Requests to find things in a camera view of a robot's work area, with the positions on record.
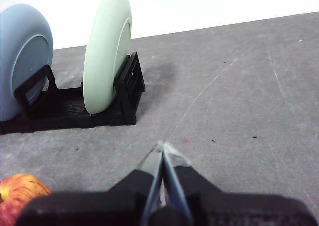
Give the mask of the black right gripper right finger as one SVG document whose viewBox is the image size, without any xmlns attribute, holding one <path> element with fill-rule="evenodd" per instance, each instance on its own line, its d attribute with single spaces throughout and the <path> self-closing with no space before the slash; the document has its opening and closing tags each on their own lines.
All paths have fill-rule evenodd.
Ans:
<svg viewBox="0 0 319 226">
<path fill-rule="evenodd" d="M 274 194 L 232 193 L 200 174 L 169 142 L 159 142 L 171 203 L 195 226 L 315 226 L 300 200 Z"/>
</svg>

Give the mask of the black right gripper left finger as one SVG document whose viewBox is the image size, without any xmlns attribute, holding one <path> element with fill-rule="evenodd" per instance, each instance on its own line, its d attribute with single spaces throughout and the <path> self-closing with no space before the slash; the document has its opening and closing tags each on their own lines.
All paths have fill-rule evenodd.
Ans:
<svg viewBox="0 0 319 226">
<path fill-rule="evenodd" d="M 162 163 L 162 141 L 107 191 L 57 192 L 31 200 L 18 226 L 136 226 Z"/>
</svg>

